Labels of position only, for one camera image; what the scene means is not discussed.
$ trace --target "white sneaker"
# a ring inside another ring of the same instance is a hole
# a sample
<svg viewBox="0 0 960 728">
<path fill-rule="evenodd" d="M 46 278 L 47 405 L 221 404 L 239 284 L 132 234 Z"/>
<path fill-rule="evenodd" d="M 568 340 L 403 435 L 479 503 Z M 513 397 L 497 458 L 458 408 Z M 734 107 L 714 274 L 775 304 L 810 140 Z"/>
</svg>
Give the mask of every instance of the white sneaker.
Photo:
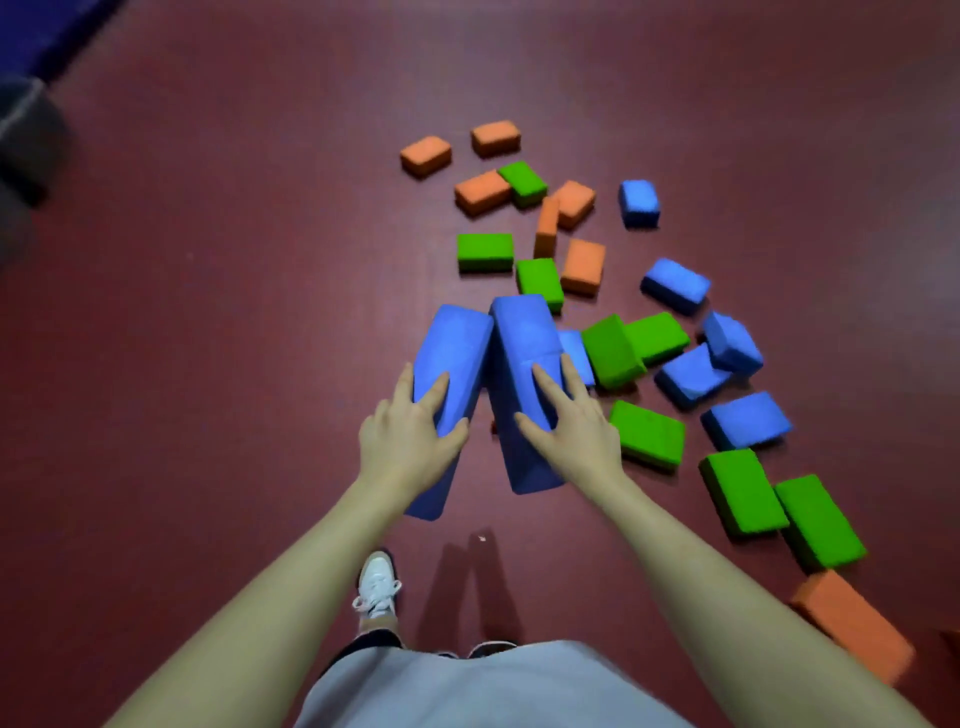
<svg viewBox="0 0 960 728">
<path fill-rule="evenodd" d="M 374 551 L 360 570 L 357 591 L 360 595 L 353 600 L 353 609 L 360 613 L 360 619 L 376 619 L 387 615 L 396 616 L 394 596 L 403 585 L 396 580 L 394 560 L 386 551 Z"/>
</svg>

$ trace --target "shoe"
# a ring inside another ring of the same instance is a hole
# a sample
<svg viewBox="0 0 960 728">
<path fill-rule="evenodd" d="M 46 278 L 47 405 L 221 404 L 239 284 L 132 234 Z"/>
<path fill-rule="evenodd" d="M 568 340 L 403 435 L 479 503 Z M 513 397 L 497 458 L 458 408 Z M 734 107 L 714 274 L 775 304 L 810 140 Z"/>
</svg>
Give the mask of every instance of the shoe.
<svg viewBox="0 0 960 728">
<path fill-rule="evenodd" d="M 508 649 L 514 649 L 519 645 L 516 643 L 507 642 L 506 640 L 489 640 L 488 642 L 480 643 L 475 646 L 467 655 L 468 660 L 476 660 L 480 657 L 490 657 L 495 655 L 497 652 L 506 652 Z"/>
<path fill-rule="evenodd" d="M 353 609 L 360 613 L 360 619 L 376 619 L 388 615 L 396 617 L 394 596 L 403 585 L 396 580 L 394 560 L 386 551 L 374 551 L 360 570 L 357 579 L 357 591 L 353 600 Z"/>
</svg>

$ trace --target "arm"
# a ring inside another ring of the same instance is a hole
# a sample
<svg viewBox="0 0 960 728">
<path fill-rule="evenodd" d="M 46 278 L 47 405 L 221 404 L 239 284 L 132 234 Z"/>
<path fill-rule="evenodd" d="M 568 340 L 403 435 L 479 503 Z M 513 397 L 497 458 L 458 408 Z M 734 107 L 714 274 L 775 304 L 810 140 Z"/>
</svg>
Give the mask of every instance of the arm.
<svg viewBox="0 0 960 728">
<path fill-rule="evenodd" d="M 545 432 L 517 414 L 520 429 L 630 542 L 660 610 L 734 725 L 929 728 L 899 693 L 637 488 L 623 473 L 619 433 L 566 354 L 572 399 L 543 369 L 534 376 L 558 424 Z"/>
<path fill-rule="evenodd" d="M 408 364 L 360 428 L 360 474 L 333 509 L 131 696 L 107 728 L 279 726 L 364 559 L 467 441 L 438 438 L 447 375 L 413 404 Z"/>
</svg>

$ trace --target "gray object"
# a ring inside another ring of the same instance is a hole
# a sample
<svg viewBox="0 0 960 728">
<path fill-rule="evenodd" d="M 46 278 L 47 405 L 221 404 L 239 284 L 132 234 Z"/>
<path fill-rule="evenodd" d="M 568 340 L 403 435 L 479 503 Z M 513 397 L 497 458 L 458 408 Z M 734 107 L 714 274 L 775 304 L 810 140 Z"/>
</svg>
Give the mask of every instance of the gray object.
<svg viewBox="0 0 960 728">
<path fill-rule="evenodd" d="M 29 204 L 46 198 L 66 159 L 69 131 L 40 79 L 0 79 L 0 179 Z"/>
<path fill-rule="evenodd" d="M 20 255 L 34 240 L 30 208 L 13 190 L 0 182 L 0 264 Z"/>
</svg>

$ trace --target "ankle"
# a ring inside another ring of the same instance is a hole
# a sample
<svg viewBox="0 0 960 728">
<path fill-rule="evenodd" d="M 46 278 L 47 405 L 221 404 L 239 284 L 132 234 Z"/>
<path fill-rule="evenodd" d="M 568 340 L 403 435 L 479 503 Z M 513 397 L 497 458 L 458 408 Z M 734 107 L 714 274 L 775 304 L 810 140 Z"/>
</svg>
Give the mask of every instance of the ankle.
<svg viewBox="0 0 960 728">
<path fill-rule="evenodd" d="M 400 636 L 399 624 L 396 621 L 396 615 L 383 615 L 373 619 L 360 619 L 360 630 L 358 635 L 365 635 L 374 629 L 389 629 L 398 637 Z"/>
</svg>

